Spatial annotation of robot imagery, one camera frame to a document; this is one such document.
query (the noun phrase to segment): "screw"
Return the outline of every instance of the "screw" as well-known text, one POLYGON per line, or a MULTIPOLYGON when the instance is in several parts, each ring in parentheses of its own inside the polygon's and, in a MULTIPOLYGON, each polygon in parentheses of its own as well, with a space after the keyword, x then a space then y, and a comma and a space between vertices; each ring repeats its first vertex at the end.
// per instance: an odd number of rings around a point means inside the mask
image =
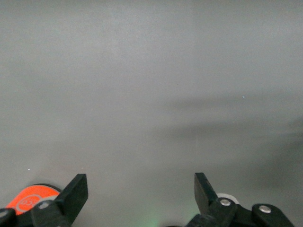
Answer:
POLYGON ((9 213, 8 210, 4 210, 4 211, 0 212, 0 218, 6 216, 8 213, 9 213))
POLYGON ((260 206, 259 210, 262 211, 263 213, 267 213, 267 214, 269 214, 271 212, 271 209, 264 205, 260 206))
POLYGON ((43 203, 41 203, 41 205, 39 205, 39 209, 44 209, 44 208, 47 208, 48 207, 48 202, 43 202, 43 203))
POLYGON ((223 205, 223 206, 226 206, 228 207, 229 205, 231 205, 231 202, 227 199, 222 199, 220 200, 220 203, 223 205))

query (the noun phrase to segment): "orange disc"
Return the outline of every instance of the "orange disc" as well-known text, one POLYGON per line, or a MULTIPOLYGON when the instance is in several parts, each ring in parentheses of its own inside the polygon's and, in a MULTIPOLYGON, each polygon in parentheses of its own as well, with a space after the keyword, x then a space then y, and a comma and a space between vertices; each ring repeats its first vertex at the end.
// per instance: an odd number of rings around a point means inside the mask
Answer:
POLYGON ((7 206, 13 208, 16 214, 22 214, 32 209, 38 202, 54 200, 60 192, 50 186, 35 184, 23 189, 7 206))

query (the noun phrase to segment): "metallic surface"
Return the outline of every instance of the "metallic surface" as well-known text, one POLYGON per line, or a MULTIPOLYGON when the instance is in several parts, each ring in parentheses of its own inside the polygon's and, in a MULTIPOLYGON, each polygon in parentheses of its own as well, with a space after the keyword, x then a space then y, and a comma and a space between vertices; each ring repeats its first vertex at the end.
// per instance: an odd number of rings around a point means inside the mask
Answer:
POLYGON ((301 1, 2 1, 1 196, 86 173, 73 226, 184 226, 195 172, 303 225, 301 1))

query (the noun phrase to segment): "orange label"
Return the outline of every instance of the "orange label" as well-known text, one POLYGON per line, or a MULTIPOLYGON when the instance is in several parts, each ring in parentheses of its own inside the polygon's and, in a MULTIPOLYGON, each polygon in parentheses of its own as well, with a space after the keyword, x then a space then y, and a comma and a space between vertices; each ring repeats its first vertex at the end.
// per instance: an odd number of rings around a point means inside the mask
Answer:
POLYGON ((23 189, 6 208, 13 208, 16 214, 22 214, 32 209, 38 202, 54 200, 59 192, 46 185, 32 185, 23 189))

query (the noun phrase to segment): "gray surface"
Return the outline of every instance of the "gray surface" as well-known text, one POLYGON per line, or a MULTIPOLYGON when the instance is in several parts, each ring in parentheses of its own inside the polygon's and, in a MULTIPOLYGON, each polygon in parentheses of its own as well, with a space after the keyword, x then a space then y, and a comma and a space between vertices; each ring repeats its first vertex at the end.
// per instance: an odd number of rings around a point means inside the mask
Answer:
POLYGON ((74 226, 186 224, 194 172, 303 225, 301 1, 2 1, 1 206, 87 173, 74 226))

